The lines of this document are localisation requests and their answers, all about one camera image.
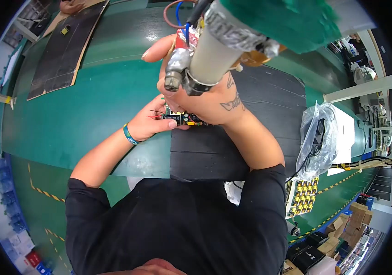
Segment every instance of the man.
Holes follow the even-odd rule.
[[[146,62],[164,58],[157,85],[163,95],[125,130],[141,142],[158,132],[188,129],[172,119],[149,118],[164,111],[162,96],[175,110],[222,125],[251,169],[240,205],[228,201],[222,182],[143,179],[110,207],[99,187],[133,146],[120,129],[88,152],[69,179],[66,250],[73,270],[81,275],[277,274],[287,251],[281,148],[240,101],[230,73],[200,97],[163,88],[165,56],[174,37],[160,39],[144,53]],[[229,102],[239,104],[225,108]]]

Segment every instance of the yellow black hazard stripe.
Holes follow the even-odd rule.
[[[321,226],[323,226],[325,223],[327,223],[328,221],[330,221],[331,218],[335,217],[338,215],[338,212],[340,212],[341,210],[344,209],[344,207],[346,207],[357,195],[358,193],[361,192],[361,190],[359,190],[349,201],[346,202],[345,205],[343,205],[343,207],[340,208],[339,211],[335,212],[331,217],[328,217],[325,221],[323,221],[322,223],[320,223],[319,225],[317,225],[316,228],[312,228],[310,231],[306,232],[305,234],[298,236],[296,239],[293,239],[292,241],[290,241],[289,243],[294,243],[296,241],[298,241],[299,239],[302,239],[304,237],[306,237],[307,235],[309,235],[310,233],[313,233],[315,230],[317,230],[318,228],[320,228]]]
[[[44,230],[45,230],[45,232],[46,232],[46,235],[48,235],[48,234],[50,233],[50,234],[56,236],[57,238],[61,239],[61,240],[64,242],[64,239],[63,239],[62,237],[59,237],[59,236],[57,236],[56,234],[52,233],[49,229],[45,228]],[[54,246],[54,250],[56,251],[58,257],[60,258],[60,261],[63,263],[63,265],[66,267],[66,269],[69,270],[69,272],[70,272],[69,267],[67,267],[67,265],[66,265],[66,263],[64,262],[63,258],[62,258],[61,255],[58,253],[58,250],[57,250],[56,246],[54,245],[54,242],[52,241],[52,239],[51,239],[50,237],[49,237],[49,241],[50,241],[50,244]]]
[[[49,193],[47,193],[46,191],[42,191],[40,188],[35,187],[35,186],[33,185],[33,183],[32,183],[32,178],[31,178],[31,166],[29,165],[29,163],[28,163],[28,173],[29,173],[29,181],[30,181],[30,183],[31,183],[31,188],[32,188],[32,189],[37,190],[39,193],[45,194],[46,196],[48,196],[48,197],[50,197],[50,198],[53,198],[53,199],[56,200],[56,201],[62,201],[62,202],[65,201],[63,198],[59,198],[59,197],[57,197],[56,195],[49,194]]]
[[[358,171],[356,171],[356,172],[353,173],[352,175],[346,177],[345,179],[340,180],[340,181],[337,182],[336,184],[333,184],[333,185],[331,185],[331,186],[329,186],[329,187],[327,187],[327,188],[325,188],[325,189],[323,189],[323,190],[318,191],[317,194],[321,194],[321,193],[323,193],[324,191],[327,191],[327,190],[329,190],[329,189],[334,188],[334,187],[337,186],[338,184],[342,184],[342,183],[343,183],[344,181],[346,181],[347,179],[353,177],[356,173],[358,173]]]

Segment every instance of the hand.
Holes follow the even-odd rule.
[[[142,56],[145,62],[156,62],[164,58],[156,87],[164,95],[170,108],[175,112],[186,110],[194,113],[209,124],[227,124],[242,118],[246,108],[239,98],[236,84],[229,72],[223,76],[219,84],[201,96],[187,96],[182,87],[176,92],[164,88],[165,68],[170,58],[167,53],[175,38],[175,34],[161,38]]]
[[[74,5],[74,1],[61,1],[60,10],[66,14],[73,14],[80,11],[84,7],[84,3]]]
[[[155,97],[128,123],[127,129],[136,141],[144,141],[156,133],[172,130],[175,128],[187,130],[188,125],[177,126],[174,119],[161,119],[161,114],[165,113],[165,100],[162,95]]]

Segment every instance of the brown wire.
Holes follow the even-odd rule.
[[[193,2],[193,3],[197,3],[196,0],[177,0],[177,1],[174,1],[173,3],[170,3],[170,4],[168,4],[168,5],[166,6],[166,8],[164,9],[163,16],[164,16],[164,20],[165,20],[165,21],[167,22],[167,24],[169,24],[171,27],[176,28],[176,29],[185,29],[185,25],[183,25],[183,26],[175,25],[175,24],[171,23],[170,20],[167,18],[167,10],[168,10],[172,5],[175,5],[175,4],[180,3],[180,2]]]

